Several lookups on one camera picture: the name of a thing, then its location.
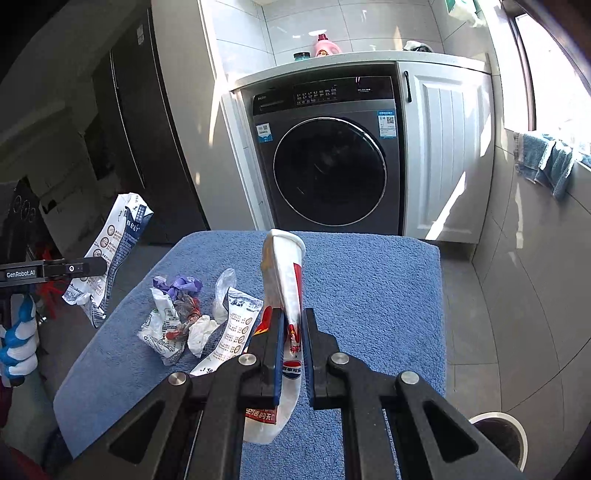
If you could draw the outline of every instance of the blue and white sticker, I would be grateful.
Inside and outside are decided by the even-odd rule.
[[[258,135],[259,143],[270,142],[273,140],[273,135],[271,135],[271,127],[269,124],[257,125],[256,134]]]
[[[379,136],[381,138],[396,138],[396,111],[378,111]]]

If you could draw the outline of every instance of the white cabinet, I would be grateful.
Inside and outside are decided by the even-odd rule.
[[[404,235],[478,243],[494,152],[490,75],[398,62],[405,126]]]

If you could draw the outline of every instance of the metal screw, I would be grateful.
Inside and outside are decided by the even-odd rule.
[[[333,361],[333,363],[336,363],[337,365],[344,365],[349,363],[349,355],[343,352],[333,353],[330,356],[330,359]]]
[[[406,370],[405,372],[402,372],[402,375],[400,375],[400,380],[408,385],[414,385],[415,383],[418,383],[418,375],[415,372]]]
[[[245,367],[248,365],[253,365],[256,362],[256,356],[252,353],[243,353],[241,356],[238,357],[238,362]]]
[[[178,387],[179,385],[183,385],[187,381],[187,374],[184,372],[175,372],[168,376],[168,383]]]

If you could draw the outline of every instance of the round glass door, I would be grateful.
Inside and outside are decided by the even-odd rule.
[[[339,118],[314,118],[289,130],[277,146],[273,170],[285,201],[326,226],[359,222],[386,188],[386,164],[375,141]]]

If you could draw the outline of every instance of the refrigerator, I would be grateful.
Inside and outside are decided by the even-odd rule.
[[[153,26],[148,8],[100,61],[93,86],[121,186],[154,211],[142,240],[175,244],[209,226],[174,126]]]

